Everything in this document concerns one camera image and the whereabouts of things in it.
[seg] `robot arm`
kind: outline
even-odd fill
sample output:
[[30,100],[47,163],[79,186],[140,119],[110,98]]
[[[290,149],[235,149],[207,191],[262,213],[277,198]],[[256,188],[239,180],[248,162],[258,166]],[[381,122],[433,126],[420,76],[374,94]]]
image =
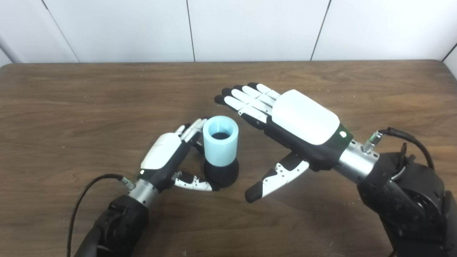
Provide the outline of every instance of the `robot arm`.
[[214,191],[217,186],[178,168],[197,140],[206,118],[161,135],[141,163],[138,181],[126,195],[113,200],[95,221],[75,257],[129,257],[149,220],[148,207],[163,190],[178,186]]
[[[306,169],[334,169],[357,185],[364,204],[381,218],[398,257],[457,257],[457,205],[434,171],[426,148],[413,136],[388,128],[364,144],[338,117],[296,90],[282,95],[257,83],[222,90],[215,102],[225,104],[292,153],[254,186],[254,202],[289,183]],[[407,140],[425,154],[428,166],[400,152],[374,150],[384,135]]]

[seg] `black base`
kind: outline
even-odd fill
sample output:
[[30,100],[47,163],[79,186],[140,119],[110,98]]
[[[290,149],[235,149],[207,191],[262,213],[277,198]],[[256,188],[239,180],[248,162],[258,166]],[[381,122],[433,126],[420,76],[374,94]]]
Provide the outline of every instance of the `black base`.
[[210,164],[206,159],[203,163],[203,173],[206,180],[220,187],[228,187],[238,178],[239,163],[235,160],[227,166],[218,167]]

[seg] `cable connector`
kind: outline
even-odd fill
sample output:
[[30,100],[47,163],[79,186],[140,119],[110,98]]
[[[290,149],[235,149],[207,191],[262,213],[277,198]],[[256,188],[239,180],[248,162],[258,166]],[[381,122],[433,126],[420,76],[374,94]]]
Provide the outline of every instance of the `cable connector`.
[[370,154],[374,150],[376,145],[381,141],[383,136],[384,134],[381,133],[380,130],[373,133],[370,139],[368,139],[367,142],[362,146],[362,152]]
[[122,179],[120,180],[120,182],[126,186],[129,190],[133,190],[135,188],[135,184],[133,184],[129,179],[127,179],[126,177],[122,177]]

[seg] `wood grain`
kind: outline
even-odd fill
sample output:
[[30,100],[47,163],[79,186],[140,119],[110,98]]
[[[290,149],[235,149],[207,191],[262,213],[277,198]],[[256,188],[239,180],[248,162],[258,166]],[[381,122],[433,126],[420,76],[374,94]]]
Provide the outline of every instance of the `wood grain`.
[[[457,193],[457,83],[438,61],[12,64],[0,70],[0,256],[63,256],[70,212],[92,178],[135,178],[159,135],[212,115],[239,124],[238,181],[215,193],[161,194],[134,256],[386,256],[378,217],[334,171],[309,172],[261,201],[244,201],[245,189],[287,153],[213,102],[224,87],[250,81],[280,93],[298,89],[361,142],[387,126],[410,132]],[[377,150],[400,146],[387,139]],[[196,151],[181,167],[200,174]],[[123,193],[113,181],[90,190],[74,251]]]

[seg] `black cable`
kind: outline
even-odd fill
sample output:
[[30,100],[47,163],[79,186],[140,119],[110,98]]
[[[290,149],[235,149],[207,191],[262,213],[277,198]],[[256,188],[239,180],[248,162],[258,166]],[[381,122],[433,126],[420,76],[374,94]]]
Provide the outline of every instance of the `black cable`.
[[397,252],[393,250],[387,257],[394,257],[395,255],[397,255]]
[[379,133],[401,138],[403,140],[413,143],[424,154],[425,159],[427,160],[428,167],[432,170],[435,169],[435,164],[433,164],[433,159],[432,159],[430,153],[428,152],[427,148],[419,140],[417,140],[414,136],[412,136],[404,131],[401,131],[401,130],[398,130],[395,128],[391,128],[391,127],[387,128],[387,129],[381,129],[381,130],[379,130]]
[[79,205],[81,203],[81,200],[83,199],[84,195],[87,193],[87,190],[89,190],[89,188],[93,184],[95,184],[98,181],[100,181],[102,179],[105,179],[105,178],[115,178],[115,179],[121,181],[122,178],[124,178],[124,176],[119,175],[119,174],[105,174],[105,175],[96,177],[89,184],[87,184],[87,186],[83,189],[83,191],[81,192],[80,196],[78,197],[78,200],[76,200],[76,204],[74,205],[73,213],[71,214],[71,218],[70,218],[70,225],[69,225],[69,228],[68,228],[67,257],[70,257],[70,255],[71,255],[71,236],[73,234],[74,219],[76,217],[76,212],[78,211],[78,207],[79,207]]

